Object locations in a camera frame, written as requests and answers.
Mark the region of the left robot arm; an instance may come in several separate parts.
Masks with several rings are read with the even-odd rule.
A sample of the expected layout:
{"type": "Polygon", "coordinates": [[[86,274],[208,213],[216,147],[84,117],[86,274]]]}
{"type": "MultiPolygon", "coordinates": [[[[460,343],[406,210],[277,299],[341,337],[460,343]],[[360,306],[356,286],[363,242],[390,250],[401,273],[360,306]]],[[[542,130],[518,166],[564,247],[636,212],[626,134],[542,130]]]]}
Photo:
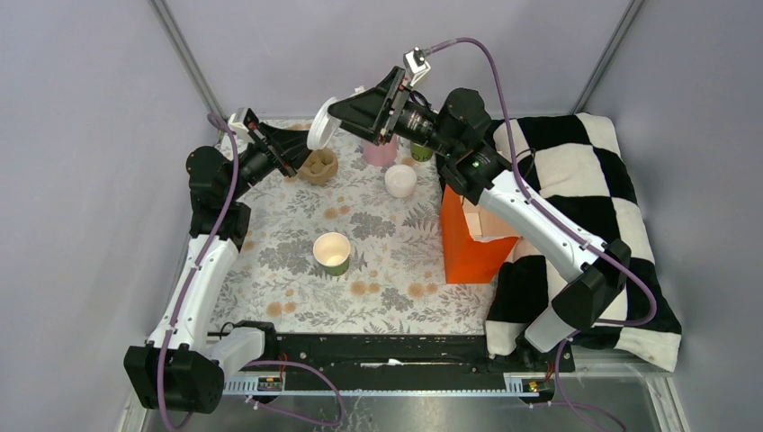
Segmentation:
{"type": "Polygon", "coordinates": [[[233,147],[245,146],[237,160],[213,146],[199,147],[186,159],[192,221],[184,268],[164,317],[123,360],[148,410],[209,414],[226,381],[248,362],[266,370],[278,361],[280,348],[260,329],[235,328],[208,346],[207,326],[247,236],[251,210],[239,197],[273,171],[295,176],[310,155],[309,133],[252,121],[234,136],[233,147]]]}

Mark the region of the green paper cup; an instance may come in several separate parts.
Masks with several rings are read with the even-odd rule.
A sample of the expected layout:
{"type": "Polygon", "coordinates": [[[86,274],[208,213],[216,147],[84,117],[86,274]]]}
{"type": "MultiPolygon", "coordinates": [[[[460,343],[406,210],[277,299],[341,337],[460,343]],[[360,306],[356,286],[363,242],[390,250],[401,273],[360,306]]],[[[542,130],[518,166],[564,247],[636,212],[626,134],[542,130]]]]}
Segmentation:
{"type": "Polygon", "coordinates": [[[312,255],[324,271],[331,276],[340,276],[349,268],[352,246],[346,236],[338,232],[328,232],[319,236],[312,248],[312,255]]]}

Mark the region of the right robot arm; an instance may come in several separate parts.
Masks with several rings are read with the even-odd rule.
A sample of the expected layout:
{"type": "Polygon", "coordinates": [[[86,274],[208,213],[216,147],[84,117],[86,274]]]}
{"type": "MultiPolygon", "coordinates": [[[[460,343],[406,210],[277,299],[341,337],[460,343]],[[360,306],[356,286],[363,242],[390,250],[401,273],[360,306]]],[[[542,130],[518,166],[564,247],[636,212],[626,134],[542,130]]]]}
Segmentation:
{"type": "Polygon", "coordinates": [[[373,144],[398,135],[433,150],[445,160],[440,176],[456,193],[499,216],[551,262],[567,284],[516,346],[517,362],[537,371],[552,349],[591,328],[623,290],[631,249],[585,232],[528,189],[517,169],[485,143],[490,117],[477,91],[454,89],[438,112],[412,100],[412,92],[404,69],[394,67],[377,86],[330,103],[328,115],[373,144]]]}

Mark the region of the white plastic lid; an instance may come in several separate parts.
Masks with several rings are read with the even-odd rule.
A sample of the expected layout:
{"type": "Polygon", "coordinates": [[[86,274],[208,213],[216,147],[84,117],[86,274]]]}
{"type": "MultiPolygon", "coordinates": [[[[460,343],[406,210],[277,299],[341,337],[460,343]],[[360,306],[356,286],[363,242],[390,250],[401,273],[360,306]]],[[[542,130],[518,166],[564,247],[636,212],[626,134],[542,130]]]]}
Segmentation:
{"type": "Polygon", "coordinates": [[[316,113],[306,141],[309,150],[317,151],[326,147],[334,133],[339,129],[341,121],[328,112],[328,108],[337,101],[336,97],[330,97],[316,113]]]}

